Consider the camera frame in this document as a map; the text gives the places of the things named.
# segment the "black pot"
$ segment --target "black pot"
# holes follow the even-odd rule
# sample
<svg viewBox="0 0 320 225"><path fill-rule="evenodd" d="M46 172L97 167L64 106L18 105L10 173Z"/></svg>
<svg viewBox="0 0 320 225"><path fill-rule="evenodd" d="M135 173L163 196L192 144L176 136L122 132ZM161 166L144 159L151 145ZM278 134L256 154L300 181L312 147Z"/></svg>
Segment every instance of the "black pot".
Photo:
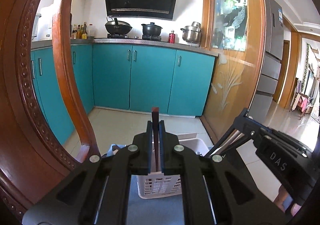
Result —
<svg viewBox="0 0 320 225"><path fill-rule="evenodd" d="M142 25L142 33L143 35L149 36L160 36L161 34L161 26L155 25L155 23L150 23L149 25L141 24Z"/></svg>
<svg viewBox="0 0 320 225"><path fill-rule="evenodd" d="M114 21L107 22L105 27L109 34L127 34L132 29L132 26L128 23L118 21L116 18L114 18Z"/></svg>

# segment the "pink cloth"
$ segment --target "pink cloth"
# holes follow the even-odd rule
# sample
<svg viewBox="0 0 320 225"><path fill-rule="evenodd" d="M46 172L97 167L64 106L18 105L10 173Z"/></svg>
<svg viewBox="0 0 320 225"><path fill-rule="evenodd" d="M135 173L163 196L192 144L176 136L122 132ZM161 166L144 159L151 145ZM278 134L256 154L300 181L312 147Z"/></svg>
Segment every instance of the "pink cloth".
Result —
<svg viewBox="0 0 320 225"><path fill-rule="evenodd" d="M305 97L301 97L302 98L302 103L301 103L301 111L304 112L304 110L306 109L307 105L308 105L308 98Z"/></svg>

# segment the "stove burner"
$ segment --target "stove burner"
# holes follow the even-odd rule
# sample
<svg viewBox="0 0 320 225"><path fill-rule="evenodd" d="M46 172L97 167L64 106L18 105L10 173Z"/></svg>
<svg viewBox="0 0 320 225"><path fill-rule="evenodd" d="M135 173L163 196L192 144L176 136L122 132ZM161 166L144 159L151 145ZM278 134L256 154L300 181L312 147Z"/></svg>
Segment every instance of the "stove burner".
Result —
<svg viewBox="0 0 320 225"><path fill-rule="evenodd" d="M143 35L143 40L150 40L150 41L158 41L161 42L161 36L150 36L150 35Z"/></svg>
<svg viewBox="0 0 320 225"><path fill-rule="evenodd" d="M125 39L129 37L126 34L108 34L107 38Z"/></svg>

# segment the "kitchen counter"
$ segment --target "kitchen counter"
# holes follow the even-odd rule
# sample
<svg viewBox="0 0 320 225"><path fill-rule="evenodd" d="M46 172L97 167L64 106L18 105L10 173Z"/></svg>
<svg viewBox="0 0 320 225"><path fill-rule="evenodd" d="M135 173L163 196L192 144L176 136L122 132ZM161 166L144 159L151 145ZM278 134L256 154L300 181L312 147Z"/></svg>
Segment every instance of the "kitchen counter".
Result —
<svg viewBox="0 0 320 225"><path fill-rule="evenodd" d="M142 39L114 39L114 38L97 38L97 39L71 39L71 45L74 44L88 44L88 43L119 43L119 44L138 44L138 45L149 45L158 47L167 47L177 50L185 50L190 52L196 52L200 54L206 54L218 57L219 53L215 51L208 51L200 47L190 46L182 43L168 43L168 42L157 42ZM52 40L34 41L31 43L31 50L42 49L45 47L51 47Z"/></svg>

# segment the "sauce bottle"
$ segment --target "sauce bottle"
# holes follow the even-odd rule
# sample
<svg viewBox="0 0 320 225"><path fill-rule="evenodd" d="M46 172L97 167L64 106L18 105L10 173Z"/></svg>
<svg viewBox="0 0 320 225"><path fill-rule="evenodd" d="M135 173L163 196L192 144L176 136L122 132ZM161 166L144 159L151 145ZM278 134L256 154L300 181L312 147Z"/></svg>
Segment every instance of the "sauce bottle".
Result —
<svg viewBox="0 0 320 225"><path fill-rule="evenodd" d="M174 34L174 30L171 30L171 34L169 34L168 42L174 43L175 40L176 40L176 34Z"/></svg>

